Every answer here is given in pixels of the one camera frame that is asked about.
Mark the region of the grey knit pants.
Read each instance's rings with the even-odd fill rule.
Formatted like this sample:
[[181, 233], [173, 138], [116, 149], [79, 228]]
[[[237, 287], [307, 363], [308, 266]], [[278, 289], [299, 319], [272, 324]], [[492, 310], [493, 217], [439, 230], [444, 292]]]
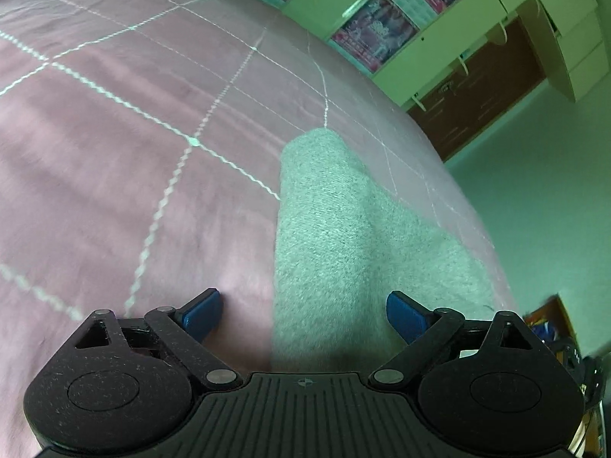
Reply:
[[281, 156], [272, 368], [369, 372], [403, 350], [386, 318], [395, 290], [426, 308], [494, 315], [483, 264], [454, 236], [393, 200], [335, 132]]

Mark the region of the pink quilted bedspread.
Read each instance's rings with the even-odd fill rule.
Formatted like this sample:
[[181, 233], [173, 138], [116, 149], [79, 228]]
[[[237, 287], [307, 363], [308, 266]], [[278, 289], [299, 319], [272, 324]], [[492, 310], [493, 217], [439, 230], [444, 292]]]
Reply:
[[212, 350], [269, 364], [280, 154], [327, 126], [459, 238], [515, 305], [494, 246], [419, 126], [259, 0], [1, 0], [1, 453], [38, 444], [31, 379], [97, 308], [215, 287]]

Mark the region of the brown wooden door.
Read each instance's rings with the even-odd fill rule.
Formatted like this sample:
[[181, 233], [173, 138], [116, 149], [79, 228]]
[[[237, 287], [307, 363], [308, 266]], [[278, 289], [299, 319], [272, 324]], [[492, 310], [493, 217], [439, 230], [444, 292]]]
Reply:
[[442, 160], [448, 160], [509, 112], [545, 78], [521, 20], [506, 27], [508, 41], [488, 42], [408, 111]]

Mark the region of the green wardrobe with posters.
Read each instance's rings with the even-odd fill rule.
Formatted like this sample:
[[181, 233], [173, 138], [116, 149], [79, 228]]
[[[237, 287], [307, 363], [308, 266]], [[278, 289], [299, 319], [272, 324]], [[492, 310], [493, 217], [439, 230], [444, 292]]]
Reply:
[[327, 42], [397, 105], [419, 103], [476, 45], [520, 22], [550, 84], [583, 98], [610, 69], [596, 0], [263, 0]]

